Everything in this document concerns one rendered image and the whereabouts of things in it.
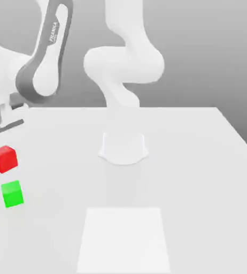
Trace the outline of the small green cube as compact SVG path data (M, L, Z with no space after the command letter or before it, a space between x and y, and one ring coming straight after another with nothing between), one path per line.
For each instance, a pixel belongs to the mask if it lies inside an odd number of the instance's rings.
M6 208L24 203L22 189L18 180L2 184L1 190Z

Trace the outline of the small red cube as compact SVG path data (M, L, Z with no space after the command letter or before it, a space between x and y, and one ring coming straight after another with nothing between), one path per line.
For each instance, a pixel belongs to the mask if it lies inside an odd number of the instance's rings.
M18 166L16 151L9 146L0 147L0 173L5 173Z

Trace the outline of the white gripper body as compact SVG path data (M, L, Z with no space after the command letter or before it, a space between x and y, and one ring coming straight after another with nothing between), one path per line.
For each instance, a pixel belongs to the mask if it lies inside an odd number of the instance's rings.
M0 142L14 141L20 138L25 121L23 119L16 120L8 125L0 128Z

